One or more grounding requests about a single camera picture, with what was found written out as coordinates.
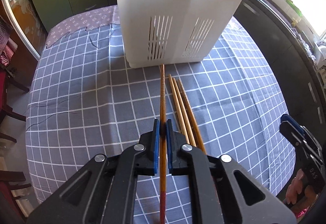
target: wooden chopstick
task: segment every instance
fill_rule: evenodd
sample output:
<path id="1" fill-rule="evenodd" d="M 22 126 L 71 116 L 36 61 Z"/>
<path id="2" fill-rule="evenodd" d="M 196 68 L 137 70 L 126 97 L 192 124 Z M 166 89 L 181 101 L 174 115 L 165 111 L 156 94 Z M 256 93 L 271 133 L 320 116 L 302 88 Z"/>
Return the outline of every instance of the wooden chopstick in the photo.
<path id="1" fill-rule="evenodd" d="M 166 106 L 165 106 L 165 70 L 161 70 L 160 92 L 160 224 L 165 224 L 166 204 Z"/>
<path id="2" fill-rule="evenodd" d="M 171 86 L 171 90 L 172 90 L 175 109 L 177 110 L 177 114 L 178 114 L 181 133 L 185 135 L 185 139 L 186 139 L 187 143 L 190 144 L 188 134 L 187 134 L 187 129 L 185 128 L 185 122 L 183 120 L 182 111 L 181 111 L 181 108 L 180 108 L 177 92 L 175 91 L 175 87 L 174 87 L 174 84 L 173 84 L 171 74 L 169 74 L 169 81 L 170 81 L 170 86 Z"/>
<path id="3" fill-rule="evenodd" d="M 179 89 L 181 91 L 181 95 L 183 97 L 185 106 L 186 106 L 186 108 L 188 110 L 188 116 L 189 116 L 189 119 L 190 119 L 190 123 L 191 123 L 191 125 L 192 125 L 192 127 L 194 129 L 194 135 L 195 135 L 195 139 L 196 139 L 196 141 L 198 143 L 198 147 L 205 153 L 205 155 L 207 155 L 206 150 L 205 150 L 205 145 L 204 145 L 202 136 L 200 134 L 200 131 L 199 131 L 199 128 L 198 128 L 194 113 L 193 113 L 193 111 L 191 109 L 187 94 L 185 92 L 185 89 L 184 89 L 180 79 L 178 79 L 178 83 L 179 83 Z"/>
<path id="4" fill-rule="evenodd" d="M 188 138 L 189 138 L 189 141 L 190 141 L 190 145 L 193 145 L 194 147 L 196 147 L 195 138 L 194 138 L 194 135 L 193 135 L 192 130 L 191 130 L 191 125 L 190 125 L 190 122 L 189 122 L 189 118 L 188 118 L 187 112 L 185 110 L 185 105 L 183 104 L 177 82 L 176 82 L 175 78 L 172 78 L 172 80 L 173 80 L 174 88 L 175 88 L 175 90 L 177 92 L 177 97 L 178 97 L 179 105 L 180 105 L 180 108 L 181 108 L 182 116 L 183 116 L 183 119 L 184 119 L 184 122 L 185 122 L 185 126 L 186 126 L 186 129 L 187 129 L 187 134 L 188 134 Z"/>

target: white plastic basket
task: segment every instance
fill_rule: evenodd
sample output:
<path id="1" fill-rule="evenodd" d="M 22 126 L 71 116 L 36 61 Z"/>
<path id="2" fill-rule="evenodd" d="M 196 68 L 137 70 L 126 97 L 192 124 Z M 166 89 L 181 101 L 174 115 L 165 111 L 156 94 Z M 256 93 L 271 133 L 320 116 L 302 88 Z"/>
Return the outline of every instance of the white plastic basket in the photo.
<path id="1" fill-rule="evenodd" d="M 241 0 L 117 0 L 132 68 L 198 62 L 211 51 Z"/>

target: floor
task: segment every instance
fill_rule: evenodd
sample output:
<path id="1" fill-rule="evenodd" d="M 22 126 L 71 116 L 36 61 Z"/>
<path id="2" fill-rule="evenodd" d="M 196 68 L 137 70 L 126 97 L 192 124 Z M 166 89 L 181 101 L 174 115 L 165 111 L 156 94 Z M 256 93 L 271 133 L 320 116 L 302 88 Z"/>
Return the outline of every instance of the floor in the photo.
<path id="1" fill-rule="evenodd" d="M 15 112 L 26 115 L 29 95 L 13 85 L 9 85 L 7 94 L 7 104 Z M 17 143 L 14 144 L 11 141 L 0 139 L 0 170 L 22 171 L 26 178 L 25 183 L 31 183 L 25 146 L 25 122 L 6 116 L 1 123 L 0 132 L 17 140 Z M 29 215 L 38 205 L 32 187 L 18 190 L 14 195 L 25 195 L 17 201 L 25 215 Z"/>

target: silver screw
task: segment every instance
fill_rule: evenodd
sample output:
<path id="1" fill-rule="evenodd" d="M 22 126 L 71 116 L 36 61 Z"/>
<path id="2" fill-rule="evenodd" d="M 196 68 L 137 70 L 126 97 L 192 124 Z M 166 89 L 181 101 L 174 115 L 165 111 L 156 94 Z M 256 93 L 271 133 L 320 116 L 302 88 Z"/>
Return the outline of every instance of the silver screw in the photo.
<path id="1" fill-rule="evenodd" d="M 105 160 L 105 157 L 103 154 L 97 154 L 94 158 L 96 162 L 103 162 Z"/>
<path id="2" fill-rule="evenodd" d="M 223 162 L 230 162 L 232 160 L 232 158 L 231 158 L 230 155 L 224 154 L 224 155 L 221 156 L 221 160 Z"/>
<path id="3" fill-rule="evenodd" d="M 184 144 L 184 145 L 182 145 L 182 149 L 184 151 L 191 151 L 192 150 L 192 146 L 189 145 L 189 144 Z"/>
<path id="4" fill-rule="evenodd" d="M 134 146 L 134 149 L 137 150 L 137 151 L 141 151 L 141 150 L 145 149 L 145 146 L 143 144 L 136 144 Z"/>

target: slotted vent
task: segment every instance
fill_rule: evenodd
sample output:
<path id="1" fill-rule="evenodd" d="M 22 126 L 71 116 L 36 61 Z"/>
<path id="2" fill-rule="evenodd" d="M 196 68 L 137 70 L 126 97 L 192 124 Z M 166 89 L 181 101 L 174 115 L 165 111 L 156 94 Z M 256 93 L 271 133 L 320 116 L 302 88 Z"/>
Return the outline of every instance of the slotted vent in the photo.
<path id="1" fill-rule="evenodd" d="M 151 16 L 148 38 L 148 60 L 164 58 L 171 23 L 172 16 Z"/>
<path id="2" fill-rule="evenodd" d="M 213 23 L 214 20 L 212 19 L 197 19 L 188 44 L 182 54 L 183 57 L 195 57 L 197 55 Z"/>

